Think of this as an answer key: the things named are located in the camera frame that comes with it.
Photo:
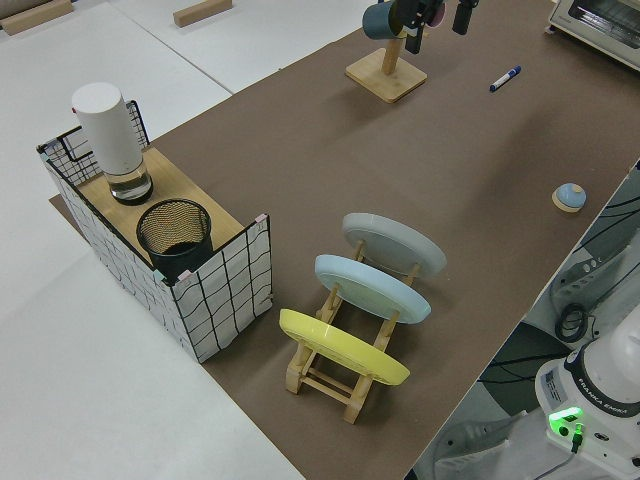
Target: toaster oven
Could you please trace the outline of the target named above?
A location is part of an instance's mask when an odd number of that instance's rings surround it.
[[[640,70],[640,0],[558,0],[549,22]]]

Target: grid pattern box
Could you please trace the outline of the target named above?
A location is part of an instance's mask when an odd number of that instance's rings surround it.
[[[136,102],[127,108],[140,146],[148,146]],[[196,361],[202,363],[227,347],[271,307],[268,215],[260,215],[217,248],[196,272],[169,285],[78,188],[102,174],[82,128],[40,145],[38,152],[102,263]]]

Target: black mesh pen holder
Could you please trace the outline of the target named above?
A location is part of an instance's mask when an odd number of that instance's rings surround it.
[[[191,200],[169,199],[151,206],[140,217],[136,235],[169,285],[213,256],[211,217]]]

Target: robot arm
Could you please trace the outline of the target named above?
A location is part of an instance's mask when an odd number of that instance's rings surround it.
[[[640,306],[607,335],[544,364],[536,395],[552,442],[571,448],[583,425],[585,459],[615,478],[640,478]]]
[[[465,35],[469,28],[473,9],[480,0],[459,0],[453,31]],[[422,44],[422,32],[425,25],[434,27],[444,18],[444,0],[394,0],[390,22],[399,22],[409,32],[405,48],[418,53]]]

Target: cable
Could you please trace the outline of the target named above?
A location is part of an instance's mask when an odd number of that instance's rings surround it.
[[[638,213],[638,210],[632,210],[630,212],[622,212],[622,213],[615,213],[613,215],[600,215],[598,217],[598,219],[600,218],[616,218],[616,217],[624,217],[625,215],[632,215],[634,213]]]
[[[627,220],[628,218],[632,217],[633,215],[635,215],[636,213],[640,212],[640,209],[638,210],[634,210],[633,212],[625,215],[623,218],[621,218],[620,220],[613,222],[611,225],[609,225],[606,228],[603,228],[602,230],[600,230],[598,233],[596,233],[593,237],[591,237],[589,240],[587,240],[586,242],[584,242],[582,245],[580,245],[578,248],[576,248],[573,252],[571,253],[576,253],[578,252],[580,249],[586,247],[589,243],[591,243],[593,240],[595,240],[596,238],[598,238],[600,235],[602,235],[603,233],[605,233],[607,230],[615,227],[616,225],[618,225],[621,222],[624,222],[625,220]]]
[[[606,206],[606,207],[604,207],[604,208],[605,208],[605,210],[606,210],[606,209],[608,209],[608,208],[622,207],[623,205],[629,205],[630,203],[633,203],[633,202],[635,202],[635,201],[637,201],[637,200],[640,200],[640,195],[639,195],[639,196],[637,196],[637,197],[633,197],[633,198],[631,198],[631,199],[629,199],[629,200],[626,200],[626,201],[624,201],[624,202],[614,203],[613,205],[607,205],[607,206]]]
[[[581,423],[577,423],[576,424],[576,431],[574,432],[573,438],[571,440],[571,455],[569,456],[569,458],[567,458],[564,462],[559,463],[555,467],[547,470],[543,474],[538,475],[533,480],[540,480],[541,478],[544,478],[544,477],[552,474],[556,470],[558,470],[558,469],[564,467],[565,465],[567,465],[571,460],[573,460],[575,458],[576,454],[578,453],[578,449],[580,448],[580,445],[582,445],[582,437],[583,437],[582,428],[583,428],[583,424],[581,424]]]
[[[584,307],[578,303],[570,303],[562,310],[556,320],[556,337],[565,343],[574,343],[584,337],[589,327],[589,316]]]
[[[640,267],[640,262],[636,263],[633,268],[631,270],[629,270],[627,273],[624,274],[624,276],[618,280],[609,290],[607,290],[606,292],[604,292],[602,295],[600,295],[600,297],[596,300],[596,303],[600,302],[604,297],[606,297],[609,293],[611,293],[611,291],[616,288],[618,285],[620,285],[622,283],[622,281],[624,279],[626,279],[629,275],[631,275],[633,273],[633,271]]]
[[[593,318],[593,322],[591,323],[591,338],[596,338],[596,320],[598,317],[590,315],[589,318]]]
[[[548,475],[551,475],[551,474],[552,474],[553,472],[555,472],[556,470],[558,470],[558,469],[560,469],[560,468],[564,467],[566,464],[568,464],[571,460],[573,460],[573,459],[575,458],[575,456],[576,456],[576,454],[572,452],[572,453],[571,453],[571,456],[569,456],[569,458],[567,458],[564,462],[562,462],[562,463],[560,463],[560,464],[556,465],[555,467],[553,467],[553,468],[552,468],[552,469],[550,469],[550,470],[547,470],[547,471],[546,471],[546,472],[544,472],[543,474],[538,475],[538,476],[537,476],[536,478],[534,478],[533,480],[540,480],[541,478],[544,478],[544,477],[546,477],[546,476],[548,476]]]
[[[497,384],[497,385],[505,385],[507,383],[518,383],[518,382],[526,382],[528,380],[535,380],[536,376],[533,375],[531,377],[522,377],[522,378],[517,378],[515,380],[485,380],[483,378],[479,378],[478,380],[476,380],[477,383],[493,383],[493,384]]]
[[[530,357],[522,357],[522,358],[516,358],[513,360],[503,360],[500,362],[491,362],[489,364],[489,367],[501,367],[503,365],[512,365],[514,363],[522,363],[522,362],[531,362],[533,360],[555,360],[557,358],[564,358],[566,357],[568,354],[568,352],[565,353],[549,353],[549,354],[545,354],[545,355],[532,355]]]
[[[514,377],[519,378],[521,380],[529,380],[530,382],[533,382],[533,379],[531,378],[531,376],[523,377],[522,375],[517,374],[516,372],[512,372],[511,370],[507,369],[506,367],[503,367],[502,365],[498,365],[498,366],[500,367],[500,370],[504,370],[509,375],[513,375]]]

